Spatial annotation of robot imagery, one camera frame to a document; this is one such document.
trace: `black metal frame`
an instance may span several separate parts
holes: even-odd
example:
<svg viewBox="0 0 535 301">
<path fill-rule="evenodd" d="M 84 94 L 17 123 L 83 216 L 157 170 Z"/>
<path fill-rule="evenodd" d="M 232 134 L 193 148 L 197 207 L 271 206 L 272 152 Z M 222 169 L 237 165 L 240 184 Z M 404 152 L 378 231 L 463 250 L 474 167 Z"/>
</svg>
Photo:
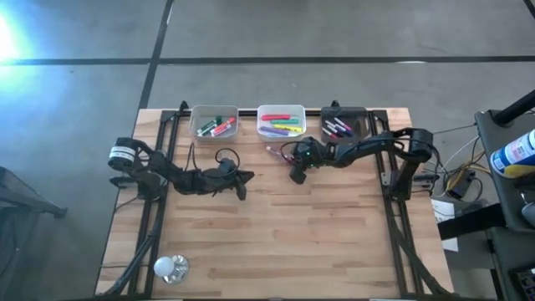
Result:
<svg viewBox="0 0 535 301">
<path fill-rule="evenodd" d="M 167 151 L 167 158 L 172 160 L 174 155 L 174 149 L 176 145 L 177 133 L 178 133 L 178 121 L 181 117 L 190 116 L 191 111 L 187 109 L 187 103 L 182 102 L 178 111 L 164 110 L 161 112 L 160 127 L 158 129 L 158 136 L 156 139 L 157 150 L 160 150 L 163 145 L 163 138 L 166 132 L 166 125 L 172 121 L 171 136 L 169 148 Z M 307 116 L 319 116 L 320 110 L 307 110 Z M 257 116 L 256 109 L 240 110 L 239 116 L 241 117 L 254 117 Z M 383 130 L 390 130 L 390 124 L 388 121 L 388 115 L 386 110 L 373 110 L 368 112 L 368 122 L 370 132 L 372 135 L 378 135 L 379 130 L 377 122 L 382 126 Z M 395 154 L 388 152 L 388 159 L 390 165 L 390 171 L 396 172 L 399 170 Z M 385 161 L 381 154 L 375 154 L 375 160 L 377 164 L 377 170 L 379 174 L 387 172 L 385 168 Z M 455 294 L 447 292 L 440 284 L 432 277 L 430 272 L 425 267 L 424 263 L 418 258 L 415 251 L 415 244 L 412 237 L 412 231 L 410 229 L 410 220 L 407 212 L 405 201 L 394 201 L 388 194 L 388 186 L 385 185 L 379 176 L 379 182 L 381 185 L 381 191 L 383 195 L 383 202 L 385 204 L 385 218 L 390 235 L 390 245 L 392 247 L 392 255 L 394 259 L 395 274 L 397 277 L 398 287 L 400 290 L 401 298 L 418 299 L 418 300 L 475 300 L 473 298 L 461 298 Z M 160 245 L 161 229 L 163 225 L 163 218 L 166 209 L 166 198 L 168 191 L 168 183 L 165 186 L 165 193 L 161 199 L 157 201 L 158 208 L 155 217 L 154 226 L 147 236 L 148 221 L 150 216 L 150 209 L 152 207 L 151 202 L 146 202 L 143 213 L 141 216 L 140 231 L 138 233 L 138 240 L 136 245 L 135 256 L 129 264 L 129 267 L 123 272 L 118 282 L 121 281 L 121 285 L 115 287 L 113 290 L 109 290 L 104 295 L 96 295 L 87 300 L 141 300 L 150 299 L 152 294 L 152 287 L 154 282 L 154 271 L 151 266 L 154 265 L 156 257 L 158 255 L 158 247 Z M 394 203 L 399 208 L 399 215 L 394 214 Z M 395 218 L 398 217 L 401 221 L 402 230 L 398 228 Z M 137 293 L 137 283 L 139 279 L 139 267 L 142 258 L 150 250 L 149 268 L 146 274 L 145 288 L 143 293 Z M 409 266 L 411 271 L 411 277 L 414 284 L 414 293 L 409 292 L 407 280 L 405 278 L 405 270 L 403 267 L 403 258 L 401 256 L 401 250 L 405 253 L 409 260 Z M 431 294 L 427 294 L 424 291 L 422 281 L 427 285 Z M 121 295 L 126 283 L 130 282 L 126 295 Z"/>
</svg>

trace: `yellow marker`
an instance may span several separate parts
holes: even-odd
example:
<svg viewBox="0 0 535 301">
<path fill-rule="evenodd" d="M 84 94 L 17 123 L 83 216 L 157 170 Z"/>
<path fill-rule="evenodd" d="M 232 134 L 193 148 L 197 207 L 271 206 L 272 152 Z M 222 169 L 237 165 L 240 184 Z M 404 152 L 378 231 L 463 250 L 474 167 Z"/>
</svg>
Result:
<svg viewBox="0 0 535 301">
<path fill-rule="evenodd" d="M 298 132 L 298 133 L 303 132 L 303 128 L 300 128 L 300 127 L 297 127 L 297 126 L 291 126 L 291 125 L 273 125 L 273 127 L 274 127 L 275 129 L 280 129 L 280 130 L 291 130 L 291 131 L 295 131 L 295 132 Z"/>
</svg>

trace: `white label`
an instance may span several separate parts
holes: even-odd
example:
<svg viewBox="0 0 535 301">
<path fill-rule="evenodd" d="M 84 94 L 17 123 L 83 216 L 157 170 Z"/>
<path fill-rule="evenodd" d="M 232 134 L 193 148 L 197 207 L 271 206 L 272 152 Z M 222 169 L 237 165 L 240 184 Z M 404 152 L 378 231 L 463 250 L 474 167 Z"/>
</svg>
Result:
<svg viewBox="0 0 535 301">
<path fill-rule="evenodd" d="M 124 152 L 112 151 L 110 153 L 110 158 L 114 158 L 114 157 L 115 158 L 125 158 L 126 160 L 130 160 L 130 161 L 134 162 L 134 156 L 125 154 Z"/>
<path fill-rule="evenodd" d="M 114 146 L 111 148 L 111 152 L 114 152 L 114 151 L 122 151 L 131 155 L 135 155 L 135 150 L 132 150 L 131 148 L 124 147 L 124 146 Z"/>
<path fill-rule="evenodd" d="M 500 159 L 499 157 L 497 159 L 494 159 L 494 165 L 496 166 L 497 169 L 504 169 L 505 166 L 503 165 L 503 162 L 502 162 L 502 159 Z"/>
</svg>

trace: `purple marker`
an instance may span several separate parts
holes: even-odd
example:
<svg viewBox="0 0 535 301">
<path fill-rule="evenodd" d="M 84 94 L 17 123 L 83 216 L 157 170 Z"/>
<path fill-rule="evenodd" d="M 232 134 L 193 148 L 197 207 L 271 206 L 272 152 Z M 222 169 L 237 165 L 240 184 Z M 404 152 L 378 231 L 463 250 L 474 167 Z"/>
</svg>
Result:
<svg viewBox="0 0 535 301">
<path fill-rule="evenodd" d="M 279 135 L 285 135 L 285 136 L 288 135 L 287 130 L 279 130 L 279 129 L 274 129 L 274 128 L 270 128 L 267 126 L 260 127 L 260 130 L 266 131 L 268 133 L 273 133 L 273 134 L 279 134 Z"/>
</svg>

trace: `clear plastic container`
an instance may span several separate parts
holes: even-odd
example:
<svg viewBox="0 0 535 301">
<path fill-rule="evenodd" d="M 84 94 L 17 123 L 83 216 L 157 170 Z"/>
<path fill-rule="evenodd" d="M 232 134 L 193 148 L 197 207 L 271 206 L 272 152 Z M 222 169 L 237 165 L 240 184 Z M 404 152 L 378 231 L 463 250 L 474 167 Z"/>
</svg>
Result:
<svg viewBox="0 0 535 301">
<path fill-rule="evenodd" d="M 301 133 L 289 131 L 288 136 L 281 136 L 260 130 L 263 126 L 273 127 L 271 121 L 262 120 L 263 115 L 291 115 L 292 118 L 299 118 L 295 125 L 303 129 Z M 285 142 L 301 139 L 307 131 L 307 116 L 302 105 L 261 105 L 257 109 L 257 131 L 260 140 L 266 142 Z"/>
<path fill-rule="evenodd" d="M 234 117 L 236 120 L 231 123 L 231 128 L 225 132 L 212 137 L 211 135 L 199 136 L 197 130 L 214 120 L 217 116 L 222 117 L 222 122 Z M 193 139 L 199 143 L 229 143 L 237 138 L 237 127 L 239 125 L 238 108 L 233 105 L 196 105 L 191 110 L 189 131 Z"/>
</svg>

